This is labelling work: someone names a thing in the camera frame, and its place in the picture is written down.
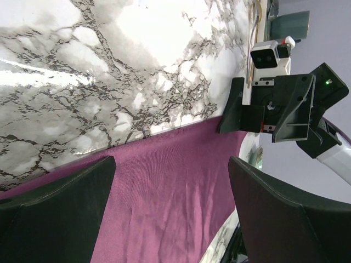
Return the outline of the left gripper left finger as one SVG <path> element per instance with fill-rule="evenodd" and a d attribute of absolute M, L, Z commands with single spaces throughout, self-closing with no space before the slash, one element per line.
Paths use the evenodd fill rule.
<path fill-rule="evenodd" d="M 1 262 L 90 262 L 116 169 L 113 157 L 1 200 Z"/>

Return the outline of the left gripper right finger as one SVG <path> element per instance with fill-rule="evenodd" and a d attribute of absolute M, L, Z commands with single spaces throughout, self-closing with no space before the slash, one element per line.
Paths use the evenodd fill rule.
<path fill-rule="evenodd" d="M 250 262 L 350 262 L 350 204 L 276 179 L 239 157 L 228 171 Z"/>

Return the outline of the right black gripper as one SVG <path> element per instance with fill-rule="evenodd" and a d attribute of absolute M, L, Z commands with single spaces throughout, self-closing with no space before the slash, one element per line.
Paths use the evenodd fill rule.
<path fill-rule="evenodd" d="M 251 104 L 244 105 L 243 77 L 231 81 L 231 90 L 218 133 L 236 131 L 272 133 L 272 142 L 308 138 L 315 76 L 285 75 L 252 82 Z"/>

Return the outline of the purple cloth napkin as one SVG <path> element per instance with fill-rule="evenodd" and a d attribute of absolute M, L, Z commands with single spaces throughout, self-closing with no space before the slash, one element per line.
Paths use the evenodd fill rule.
<path fill-rule="evenodd" d="M 104 159 L 116 163 L 90 262 L 199 262 L 235 209 L 228 161 L 245 133 L 218 118 L 101 151 L 11 190 L 36 189 Z"/>

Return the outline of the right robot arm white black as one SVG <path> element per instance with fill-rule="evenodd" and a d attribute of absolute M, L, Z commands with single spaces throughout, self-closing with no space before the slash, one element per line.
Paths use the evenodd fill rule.
<path fill-rule="evenodd" d="M 294 141 L 310 158 L 350 183 L 350 138 L 323 117 L 349 94 L 349 88 L 327 63 L 307 74 L 253 81 L 247 105 L 242 102 L 244 81 L 233 78 L 218 133 L 267 133 L 273 143 Z"/>

